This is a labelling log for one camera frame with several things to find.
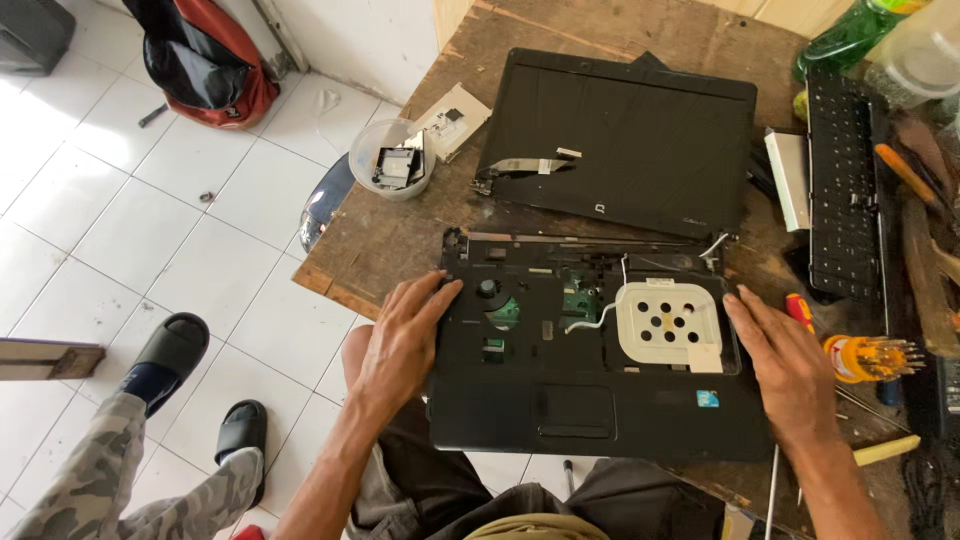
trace backpack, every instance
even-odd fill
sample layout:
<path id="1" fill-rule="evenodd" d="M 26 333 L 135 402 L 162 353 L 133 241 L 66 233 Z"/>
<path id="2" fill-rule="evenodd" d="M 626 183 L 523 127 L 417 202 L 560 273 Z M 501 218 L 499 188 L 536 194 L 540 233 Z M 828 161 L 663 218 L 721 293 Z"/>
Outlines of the backpack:
<path id="1" fill-rule="evenodd" d="M 243 28 L 212 0 L 123 0 L 170 108 L 214 128 L 256 124 L 279 94 Z"/>

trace green bottle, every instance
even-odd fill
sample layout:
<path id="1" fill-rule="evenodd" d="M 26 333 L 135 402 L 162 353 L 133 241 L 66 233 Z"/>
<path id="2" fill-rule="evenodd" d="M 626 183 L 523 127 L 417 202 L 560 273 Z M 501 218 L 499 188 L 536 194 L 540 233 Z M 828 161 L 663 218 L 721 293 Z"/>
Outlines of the green bottle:
<path id="1" fill-rule="evenodd" d="M 929 0 L 855 0 L 840 18 L 816 36 L 793 62 L 793 76 L 804 81 L 806 65 L 818 62 L 844 72 L 867 56 L 884 36 Z"/>

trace touchpad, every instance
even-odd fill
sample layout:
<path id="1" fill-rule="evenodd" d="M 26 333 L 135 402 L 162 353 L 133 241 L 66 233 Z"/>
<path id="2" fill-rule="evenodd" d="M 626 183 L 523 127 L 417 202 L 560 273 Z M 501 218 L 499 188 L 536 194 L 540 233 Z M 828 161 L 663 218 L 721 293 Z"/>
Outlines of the touchpad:
<path id="1" fill-rule="evenodd" d="M 540 384 L 531 399 L 535 426 L 542 437 L 616 436 L 613 397 L 607 387 Z"/>

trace black slide sandal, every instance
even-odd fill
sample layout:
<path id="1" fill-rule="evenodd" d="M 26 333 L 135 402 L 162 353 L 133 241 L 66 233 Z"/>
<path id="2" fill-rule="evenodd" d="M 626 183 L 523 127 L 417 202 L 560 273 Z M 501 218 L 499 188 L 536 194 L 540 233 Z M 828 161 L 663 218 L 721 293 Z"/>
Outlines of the black slide sandal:
<path id="1" fill-rule="evenodd" d="M 245 405 L 252 405 L 256 409 L 253 417 L 227 421 L 233 411 Z M 263 490 L 267 483 L 267 407 L 257 400 L 238 402 L 224 415 L 224 423 L 220 425 L 220 435 L 217 437 L 217 454 L 213 460 L 220 465 L 228 455 L 248 447 L 260 449 L 263 455 L 263 475 L 250 505 L 250 508 L 253 508 L 263 499 Z"/>
<path id="2" fill-rule="evenodd" d="M 187 325 L 174 325 L 180 321 Z M 209 328 L 204 319 L 193 313 L 174 313 L 156 327 L 133 366 L 149 363 L 165 367 L 177 374 L 177 382 L 172 390 L 147 408 L 147 418 L 153 416 L 183 386 L 183 382 L 204 359 L 209 344 Z"/>

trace wooden workbench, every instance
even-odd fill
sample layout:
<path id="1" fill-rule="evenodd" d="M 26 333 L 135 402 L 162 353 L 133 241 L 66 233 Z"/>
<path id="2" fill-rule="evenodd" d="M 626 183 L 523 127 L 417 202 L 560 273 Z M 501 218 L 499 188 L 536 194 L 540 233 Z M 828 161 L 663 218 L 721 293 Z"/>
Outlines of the wooden workbench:
<path id="1" fill-rule="evenodd" d="M 401 116 L 416 119 L 457 83 L 492 107 L 507 52 L 526 47 L 614 61 L 651 51 L 672 69 L 750 81 L 757 86 L 756 137 L 766 126 L 791 126 L 791 102 L 801 87 L 790 65 L 804 37 L 713 6 L 685 0 L 476 0 L 434 62 Z M 417 198 L 391 203 L 356 184 L 294 281 L 375 318 L 384 295 L 398 282 L 421 275 L 439 261 L 446 228 L 497 233 L 550 233 L 607 238 L 650 238 L 625 226 L 484 197 L 468 188 L 487 136 L 481 128 L 451 163 L 438 163 Z M 746 282 L 768 303 L 780 305 L 803 286 L 780 253 L 794 237 L 779 209 L 752 187 L 745 197 L 740 240 L 728 248 L 728 276 Z M 855 331 L 865 318 L 841 302 L 814 308 L 818 327 Z M 872 388 L 855 389 L 876 403 Z M 904 433 L 847 402 L 841 425 L 854 448 Z M 678 477 L 755 515 L 766 514 L 770 463 L 661 464 Z M 899 461 L 864 468 L 868 488 L 891 537 L 909 538 L 908 503 Z M 797 507 L 797 482 L 780 469 L 775 522 L 807 536 L 812 526 Z"/>

